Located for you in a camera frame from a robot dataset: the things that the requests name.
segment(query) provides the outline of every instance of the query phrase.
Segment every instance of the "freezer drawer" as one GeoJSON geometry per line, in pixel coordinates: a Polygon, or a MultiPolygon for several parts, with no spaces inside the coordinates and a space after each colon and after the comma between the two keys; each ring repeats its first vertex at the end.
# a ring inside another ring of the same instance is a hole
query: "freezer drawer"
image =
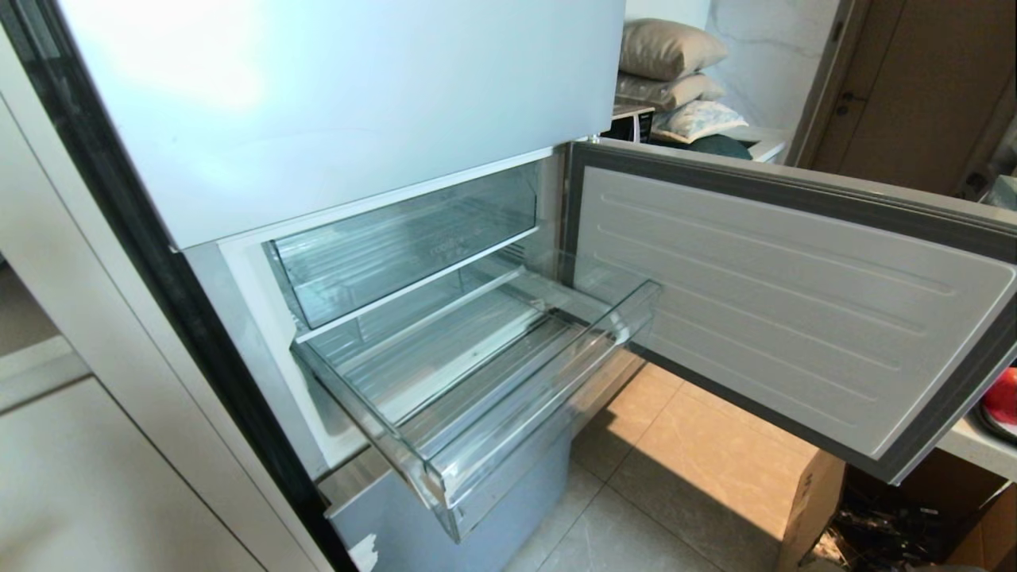
{"type": "Polygon", "coordinates": [[[497,251],[293,352],[463,538],[608,384],[588,383],[645,335],[659,287],[584,261],[497,251]]]}
{"type": "Polygon", "coordinates": [[[537,225],[528,163],[270,241],[302,331],[375,302],[537,225]]]}

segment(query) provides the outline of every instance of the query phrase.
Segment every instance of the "patterned pillow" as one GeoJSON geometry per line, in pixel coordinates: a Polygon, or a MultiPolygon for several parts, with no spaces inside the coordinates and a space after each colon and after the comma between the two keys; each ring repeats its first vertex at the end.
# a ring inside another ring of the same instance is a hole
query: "patterned pillow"
{"type": "Polygon", "coordinates": [[[747,124],[738,115],[738,112],[722,103],[695,101],[674,111],[655,114],[650,134],[659,138],[691,144],[698,138],[719,133],[724,129],[747,124]]]}

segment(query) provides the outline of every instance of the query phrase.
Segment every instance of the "refrigerator door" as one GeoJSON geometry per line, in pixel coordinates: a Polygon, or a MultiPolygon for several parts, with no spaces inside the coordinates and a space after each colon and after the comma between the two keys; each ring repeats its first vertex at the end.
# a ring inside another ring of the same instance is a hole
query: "refrigerator door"
{"type": "Polygon", "coordinates": [[[58,3],[180,249],[606,129],[624,9],[58,3]]]}
{"type": "Polygon", "coordinates": [[[565,250],[662,287],[644,357],[875,476],[899,482],[1014,357],[1013,213],[651,146],[571,151],[565,250]]]}

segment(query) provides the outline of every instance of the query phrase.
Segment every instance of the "cushion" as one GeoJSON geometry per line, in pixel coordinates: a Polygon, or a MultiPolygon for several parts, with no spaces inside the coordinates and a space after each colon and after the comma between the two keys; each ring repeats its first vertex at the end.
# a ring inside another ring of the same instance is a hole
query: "cushion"
{"type": "Polygon", "coordinates": [[[723,96],[724,89],[702,73],[694,73],[673,81],[657,81],[618,73],[614,90],[616,100],[645,103],[654,106],[657,111],[670,111],[693,100],[715,101],[723,96]]]}
{"type": "Polygon", "coordinates": [[[657,138],[691,144],[724,129],[747,124],[738,112],[722,103],[695,101],[673,111],[654,114],[650,134],[657,138]]]}
{"type": "Polygon", "coordinates": [[[618,69],[670,81],[696,73],[725,57],[724,44],[698,27],[643,18],[625,22],[618,69]]]}

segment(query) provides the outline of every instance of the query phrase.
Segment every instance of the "white counter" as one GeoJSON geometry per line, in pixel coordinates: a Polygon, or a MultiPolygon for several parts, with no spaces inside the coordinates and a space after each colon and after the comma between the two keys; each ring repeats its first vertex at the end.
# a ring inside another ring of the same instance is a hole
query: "white counter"
{"type": "Polygon", "coordinates": [[[938,447],[1004,478],[1017,480],[1017,446],[989,435],[971,416],[969,413],[961,418],[938,447]]]}

